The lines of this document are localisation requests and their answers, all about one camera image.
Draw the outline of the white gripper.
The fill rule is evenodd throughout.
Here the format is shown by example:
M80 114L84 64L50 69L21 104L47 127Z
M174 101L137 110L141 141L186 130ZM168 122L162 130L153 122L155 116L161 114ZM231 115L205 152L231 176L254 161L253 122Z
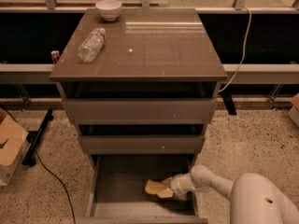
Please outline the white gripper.
M186 194L189 191L192 191L194 188L194 183L191 179L190 174L180 174L175 175L174 177L168 177L167 179L162 181L163 185L170 186L170 188L166 188L157 193L157 196L161 199L172 198L174 192L177 195Z

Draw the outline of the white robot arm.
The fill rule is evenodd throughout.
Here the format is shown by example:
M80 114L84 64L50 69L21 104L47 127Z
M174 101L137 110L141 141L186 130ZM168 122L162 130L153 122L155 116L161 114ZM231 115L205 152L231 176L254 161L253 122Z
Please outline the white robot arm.
M184 175L163 181L156 195L212 188L230 202L231 224L299 224L299 210L269 179L255 173L239 175L235 181L214 174L203 165L195 165Z

